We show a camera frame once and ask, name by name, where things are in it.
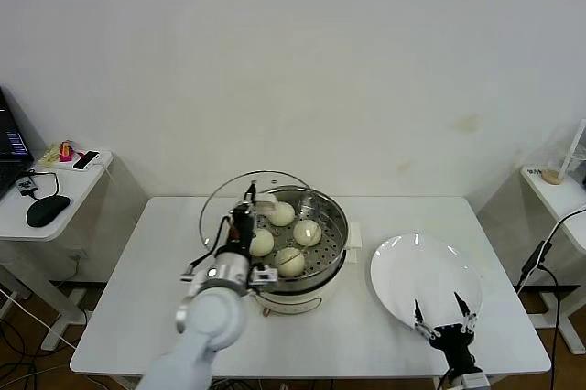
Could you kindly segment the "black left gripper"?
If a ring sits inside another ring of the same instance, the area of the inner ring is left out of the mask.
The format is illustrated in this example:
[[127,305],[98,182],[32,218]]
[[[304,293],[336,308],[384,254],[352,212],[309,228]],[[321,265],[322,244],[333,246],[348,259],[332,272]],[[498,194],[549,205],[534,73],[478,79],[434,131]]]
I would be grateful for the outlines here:
[[228,232],[226,247],[229,252],[249,254],[250,246],[255,238],[255,199],[256,183],[252,182],[244,194],[244,202],[231,211],[231,225]]

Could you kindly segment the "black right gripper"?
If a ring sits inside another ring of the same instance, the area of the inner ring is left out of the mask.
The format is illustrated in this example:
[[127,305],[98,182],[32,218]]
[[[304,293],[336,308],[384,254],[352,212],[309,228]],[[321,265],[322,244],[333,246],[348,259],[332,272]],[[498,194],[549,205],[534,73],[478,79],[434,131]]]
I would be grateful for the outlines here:
[[418,301],[415,299],[415,330],[429,340],[432,348],[443,352],[448,363],[448,378],[456,379],[465,374],[476,372],[475,359],[469,346],[474,341],[474,329],[478,315],[472,311],[467,302],[457,293],[454,297],[462,315],[462,322],[446,326],[430,327],[423,318]]

